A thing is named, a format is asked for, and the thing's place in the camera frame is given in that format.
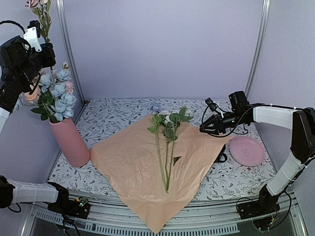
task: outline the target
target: flower stem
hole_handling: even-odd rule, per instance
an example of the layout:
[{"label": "flower stem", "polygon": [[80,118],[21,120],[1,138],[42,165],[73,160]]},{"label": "flower stem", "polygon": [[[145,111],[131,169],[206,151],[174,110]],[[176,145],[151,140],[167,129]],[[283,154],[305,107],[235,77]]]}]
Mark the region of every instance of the flower stem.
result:
[{"label": "flower stem", "polygon": [[168,178],[167,178],[167,183],[166,183],[166,191],[167,191],[167,192],[168,192],[168,190],[169,190],[169,185],[170,185],[170,181],[171,181],[171,171],[172,171],[172,164],[173,164],[174,145],[175,145],[175,141],[173,140],[173,143],[172,143],[171,160],[170,160],[170,162],[169,162],[169,171],[168,171]]},{"label": "flower stem", "polygon": [[168,158],[168,140],[166,141],[166,159],[165,159],[166,178],[168,179],[168,173],[167,173],[167,158]]},{"label": "flower stem", "polygon": [[157,157],[158,157],[158,162],[159,162],[159,168],[160,168],[160,170],[161,170],[163,185],[164,185],[164,188],[165,188],[165,190],[166,190],[166,181],[165,181],[165,176],[164,176],[164,171],[163,171],[162,158],[161,158],[161,153],[160,153],[160,150],[159,150],[158,127],[157,127],[157,129],[156,129],[155,134],[156,134]]}]

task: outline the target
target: blue rose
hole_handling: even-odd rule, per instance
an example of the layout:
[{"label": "blue rose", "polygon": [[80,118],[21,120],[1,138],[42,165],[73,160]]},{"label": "blue rose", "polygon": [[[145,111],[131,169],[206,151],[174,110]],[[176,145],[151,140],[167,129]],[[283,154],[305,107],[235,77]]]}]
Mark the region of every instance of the blue rose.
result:
[{"label": "blue rose", "polygon": [[50,74],[45,74],[40,77],[38,85],[41,86],[42,92],[47,92],[48,88],[51,86],[53,80]]},{"label": "blue rose", "polygon": [[156,115],[157,113],[159,113],[161,111],[161,105],[157,102],[153,102],[150,104],[150,112],[153,113],[153,115]]},{"label": "blue rose", "polygon": [[71,109],[70,111],[65,110],[65,111],[63,112],[63,117],[64,117],[64,118],[73,117],[73,114],[74,114],[73,109]]},{"label": "blue rose", "polygon": [[62,121],[63,120],[63,112],[66,111],[66,105],[62,102],[61,99],[59,99],[55,102],[55,106],[53,106],[53,109],[56,112],[54,114],[54,116],[57,118],[57,120]]},{"label": "blue rose", "polygon": [[61,99],[58,99],[56,102],[55,102],[55,106],[53,106],[53,109],[55,112],[57,113],[62,113],[65,111],[66,109],[66,105],[63,103],[63,101]]},{"label": "blue rose", "polygon": [[73,107],[77,101],[76,97],[72,93],[66,93],[62,96],[63,103],[67,106]]},{"label": "blue rose", "polygon": [[69,69],[61,69],[59,72],[56,73],[56,75],[60,81],[71,80],[71,72]]},{"label": "blue rose", "polygon": [[60,97],[61,95],[64,95],[65,93],[65,84],[64,83],[58,83],[55,85],[54,90],[51,91],[51,94],[54,97]]},{"label": "blue rose", "polygon": [[61,113],[55,113],[54,116],[57,118],[58,121],[63,121],[63,115]]}]

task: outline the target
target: black wire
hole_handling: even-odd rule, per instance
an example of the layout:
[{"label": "black wire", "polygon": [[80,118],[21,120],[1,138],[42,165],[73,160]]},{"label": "black wire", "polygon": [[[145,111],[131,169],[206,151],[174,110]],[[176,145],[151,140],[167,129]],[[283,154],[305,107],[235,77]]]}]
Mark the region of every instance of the black wire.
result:
[{"label": "black wire", "polygon": [[[79,232],[77,226],[75,225],[74,221],[71,220],[71,219],[70,219],[69,217],[67,217],[66,215],[62,215],[62,216],[63,216],[63,227],[66,228],[65,224],[68,223],[68,224],[74,226],[74,228],[75,228],[75,230],[76,230],[78,236],[81,236],[81,234],[80,234],[80,232]],[[66,229],[64,229],[64,232],[65,232],[68,236],[71,236],[71,235],[66,231]]]},{"label": "black wire", "polygon": [[249,133],[248,129],[245,128],[245,124],[243,124],[243,129],[245,130],[245,133],[236,133],[235,131],[233,132],[234,134],[238,134],[238,135],[246,135]]},{"label": "black wire", "polygon": [[10,211],[12,211],[12,212],[14,212],[14,213],[20,213],[21,211],[22,211],[22,209],[21,209],[21,207],[20,207],[20,205],[18,204],[18,203],[16,203],[16,205],[18,206],[18,210],[13,210],[13,209],[11,209],[9,206],[8,206],[8,209],[10,210]]},{"label": "black wire", "polygon": [[23,33],[25,33],[24,28],[19,23],[15,22],[15,21],[10,21],[10,20],[9,21],[1,21],[0,25],[2,25],[2,24],[13,24],[13,25],[16,25],[23,31]]},{"label": "black wire", "polygon": [[[251,109],[254,109],[255,107],[261,107],[261,106],[265,106],[265,105],[259,104],[259,105],[252,106],[252,107],[248,108],[248,109],[242,114],[241,118],[238,120],[238,122],[236,123],[236,125],[235,125],[235,127],[232,129],[232,131],[229,132],[228,134],[225,134],[225,135],[222,135],[222,136],[214,135],[214,134],[211,134],[211,133],[208,133],[208,134],[209,134],[210,136],[216,137],[216,138],[225,138],[225,137],[231,135],[231,134],[234,132],[234,130],[237,128],[237,126],[239,125],[239,123],[241,122],[242,118],[244,117],[244,115],[245,115],[247,112],[249,112]],[[204,118],[204,115],[206,114],[207,108],[205,109],[205,111],[204,111],[204,113],[203,113],[203,115],[202,115],[202,118],[201,118],[201,124],[202,124],[202,128],[203,128],[203,129],[204,129],[204,127],[203,127],[203,118]]]},{"label": "black wire", "polygon": [[36,89],[36,87],[37,87],[37,86],[38,86],[38,84],[39,84],[39,80],[40,80],[40,73],[38,73],[38,76],[39,76],[39,78],[38,78],[38,80],[36,81],[36,84],[35,84],[34,88],[32,89],[32,91],[31,91],[31,92],[29,92],[29,95],[32,95],[32,94],[35,92],[35,89]]},{"label": "black wire", "polygon": [[205,128],[203,127],[203,119],[205,118],[205,114],[206,114],[208,108],[209,108],[209,107],[207,106],[206,109],[204,110],[204,112],[203,112],[203,114],[202,114],[202,118],[201,118],[201,125],[202,125],[202,128],[203,128],[203,129],[205,129]]},{"label": "black wire", "polygon": [[289,209],[287,210],[287,212],[286,212],[284,218],[280,221],[280,223],[277,224],[276,226],[271,226],[271,227],[269,228],[269,230],[272,230],[272,229],[278,227],[283,221],[285,221],[285,219],[287,218],[287,216],[288,216],[289,213],[290,213],[291,205],[292,205],[292,198],[291,198],[290,194],[287,193],[287,191],[284,191],[284,193],[285,193],[285,194],[289,197],[289,199],[290,199]]},{"label": "black wire", "polygon": [[[307,111],[307,110],[305,110],[305,109],[303,109],[303,108],[293,108],[293,107],[285,107],[285,106],[279,106],[279,105],[259,104],[259,105],[252,106],[252,107],[250,107],[249,109],[247,109],[247,110],[243,113],[243,115],[241,116],[241,118],[238,120],[238,122],[236,123],[235,127],[233,128],[233,130],[230,131],[228,134],[222,135],[222,136],[214,135],[214,134],[211,134],[211,133],[208,133],[208,134],[209,134],[210,136],[216,137],[216,138],[225,138],[225,137],[231,135],[231,134],[234,132],[234,130],[237,128],[237,126],[239,125],[239,123],[241,122],[241,120],[242,120],[242,118],[244,117],[244,115],[245,115],[248,111],[250,111],[251,109],[254,109],[255,107],[278,107],[278,108],[284,108],[284,109],[300,110],[300,111],[303,111],[303,112],[306,112],[306,113],[310,114],[310,115],[315,119],[315,116],[314,116],[312,113],[310,113],[309,111]],[[202,115],[202,118],[201,118],[201,125],[202,125],[202,128],[203,128],[203,129],[204,129],[204,126],[203,126],[203,119],[204,119],[204,116],[205,116],[205,114],[206,114],[207,109],[208,109],[208,107],[207,107],[207,108],[205,109],[205,111],[203,112],[203,115]]]}]

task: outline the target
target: lavender wall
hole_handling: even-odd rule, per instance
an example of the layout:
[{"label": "lavender wall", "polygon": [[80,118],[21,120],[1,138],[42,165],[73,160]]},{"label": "lavender wall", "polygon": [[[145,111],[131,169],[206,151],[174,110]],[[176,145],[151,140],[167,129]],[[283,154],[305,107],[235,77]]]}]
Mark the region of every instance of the lavender wall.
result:
[{"label": "lavender wall", "polygon": [[[271,1],[251,102],[315,107],[314,9],[314,1]],[[258,129],[279,168],[288,156],[291,132],[269,125]],[[315,235],[314,168],[311,163],[294,186],[309,235]]]},{"label": "lavender wall", "polygon": [[244,89],[262,0],[64,1],[87,99]]},{"label": "lavender wall", "polygon": [[[29,20],[36,19],[36,16],[24,7],[25,2],[3,1],[0,21],[15,20],[27,27]],[[55,3],[52,4],[51,17],[53,24],[50,38],[54,44],[57,65],[61,65],[66,60],[66,55]],[[18,27],[1,25],[0,45],[16,35],[21,35]],[[30,107],[22,107],[10,116],[0,136],[0,175],[19,181],[45,182],[58,149],[48,122],[41,122],[38,115],[30,112]],[[25,207],[20,214],[0,209],[0,235],[19,235],[25,211]]]}]

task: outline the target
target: pink plate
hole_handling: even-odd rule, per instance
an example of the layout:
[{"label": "pink plate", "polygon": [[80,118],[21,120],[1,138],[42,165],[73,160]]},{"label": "pink plate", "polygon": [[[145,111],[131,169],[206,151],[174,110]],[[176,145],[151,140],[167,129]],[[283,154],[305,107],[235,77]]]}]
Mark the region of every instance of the pink plate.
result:
[{"label": "pink plate", "polygon": [[231,140],[230,151],[234,159],[244,166],[258,166],[264,160],[264,148],[250,137],[235,137]]}]

